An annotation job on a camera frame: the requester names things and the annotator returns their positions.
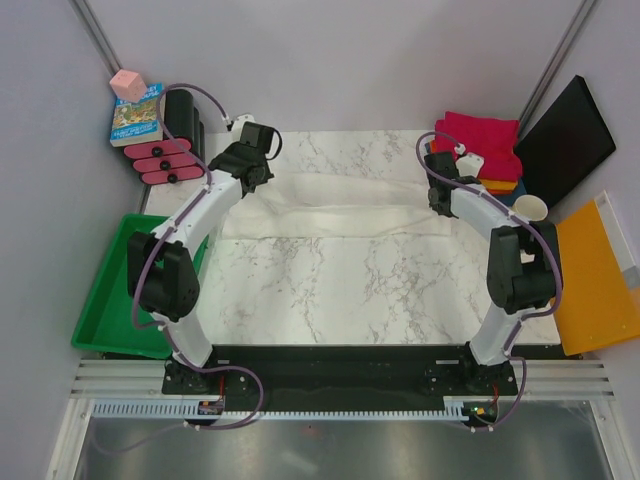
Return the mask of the white t shirt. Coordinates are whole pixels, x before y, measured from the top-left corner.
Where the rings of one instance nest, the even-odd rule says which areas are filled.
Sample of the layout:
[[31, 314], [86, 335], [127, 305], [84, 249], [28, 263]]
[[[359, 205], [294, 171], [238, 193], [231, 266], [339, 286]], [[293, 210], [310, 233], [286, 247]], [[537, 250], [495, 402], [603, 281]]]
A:
[[227, 215], [226, 239], [448, 236], [420, 183], [278, 171]]

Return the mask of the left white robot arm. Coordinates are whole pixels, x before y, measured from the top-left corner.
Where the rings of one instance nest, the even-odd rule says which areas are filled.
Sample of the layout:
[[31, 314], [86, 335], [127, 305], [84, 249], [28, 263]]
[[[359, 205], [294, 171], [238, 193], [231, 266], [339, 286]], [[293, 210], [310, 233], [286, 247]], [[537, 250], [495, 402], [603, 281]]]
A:
[[198, 393], [215, 389], [220, 371], [208, 362], [213, 346], [197, 315], [196, 254], [234, 205], [273, 178], [269, 162], [283, 147], [277, 129], [251, 117], [238, 119], [230, 133], [232, 142], [204, 166], [205, 183], [152, 232], [135, 232], [127, 243], [133, 325], [165, 336], [172, 356], [187, 366], [185, 382]]

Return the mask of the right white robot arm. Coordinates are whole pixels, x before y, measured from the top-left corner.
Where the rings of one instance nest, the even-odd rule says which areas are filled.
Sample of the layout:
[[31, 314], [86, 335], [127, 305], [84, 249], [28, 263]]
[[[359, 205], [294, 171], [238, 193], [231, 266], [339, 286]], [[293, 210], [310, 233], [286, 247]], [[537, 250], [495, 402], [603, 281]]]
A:
[[491, 305], [469, 342], [474, 359], [458, 368], [467, 392], [483, 392], [494, 381], [495, 365], [507, 361], [522, 324], [548, 316], [559, 301], [563, 279], [556, 226], [514, 213], [472, 176], [461, 176], [449, 152], [420, 161], [429, 182], [429, 206], [461, 220], [489, 244], [486, 285]]

